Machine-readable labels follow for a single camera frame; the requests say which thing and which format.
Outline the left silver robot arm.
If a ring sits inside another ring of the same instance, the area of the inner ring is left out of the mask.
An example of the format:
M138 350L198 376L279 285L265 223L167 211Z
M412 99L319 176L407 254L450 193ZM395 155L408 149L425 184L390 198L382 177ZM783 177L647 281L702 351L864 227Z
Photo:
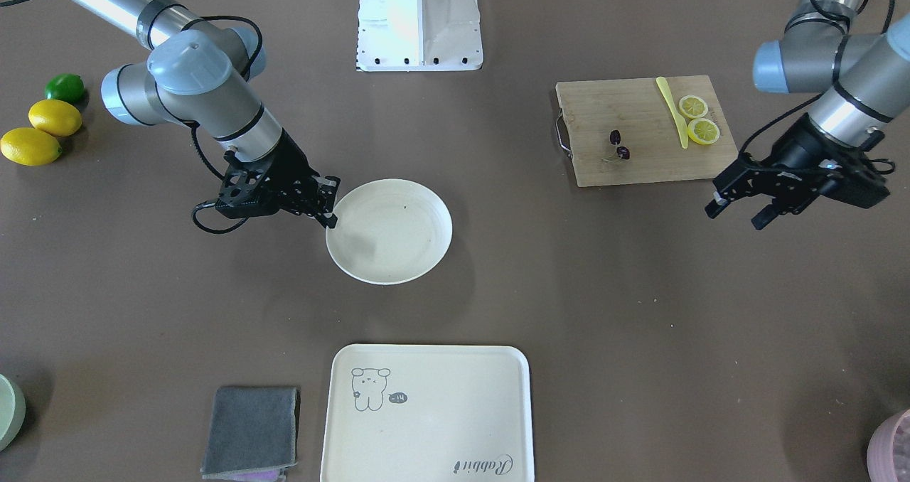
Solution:
M864 3L800 0L783 38L757 50L758 90L813 98L765 159L741 149L714 178L709 218L736 200L766 195L770 203L751 220L761 230L819 197L868 209L889 195L885 174L893 162L868 154L908 109L909 24L887 18L881 33L854 36L850 28Z

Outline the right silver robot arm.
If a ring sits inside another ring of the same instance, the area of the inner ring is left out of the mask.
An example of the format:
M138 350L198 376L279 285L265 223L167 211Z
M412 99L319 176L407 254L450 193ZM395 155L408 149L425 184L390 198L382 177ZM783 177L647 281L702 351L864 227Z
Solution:
M325 229L338 218L339 178L314 170L250 78L264 68L262 33L218 28L218 16L199 16L176 0L70 0L103 18L149 49L146 62L115 68L101 96L120 122L181 124L196 136L204 130L227 162L217 170L218 196L194 207L216 210L238 228L250 218L278 212L312 218Z

